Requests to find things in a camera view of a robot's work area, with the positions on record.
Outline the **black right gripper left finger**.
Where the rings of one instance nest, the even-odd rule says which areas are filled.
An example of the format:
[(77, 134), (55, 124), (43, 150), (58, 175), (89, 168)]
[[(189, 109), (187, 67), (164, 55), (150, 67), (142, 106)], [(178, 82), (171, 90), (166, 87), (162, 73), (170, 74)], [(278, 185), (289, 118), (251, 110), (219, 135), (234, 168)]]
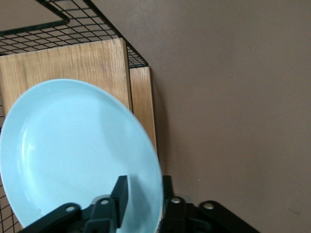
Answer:
[(76, 203), (63, 204), (22, 232), (115, 233), (122, 225), (127, 203), (127, 176), (119, 176), (109, 197), (97, 198), (85, 209)]

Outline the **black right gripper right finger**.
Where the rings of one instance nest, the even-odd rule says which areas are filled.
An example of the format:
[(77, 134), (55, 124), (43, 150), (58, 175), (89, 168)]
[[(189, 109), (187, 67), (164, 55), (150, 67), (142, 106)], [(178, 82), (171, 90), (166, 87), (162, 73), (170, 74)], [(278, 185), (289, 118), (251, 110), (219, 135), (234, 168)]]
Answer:
[(160, 233), (257, 233), (254, 227), (216, 201), (195, 206), (175, 195), (171, 176), (163, 179), (164, 205)]

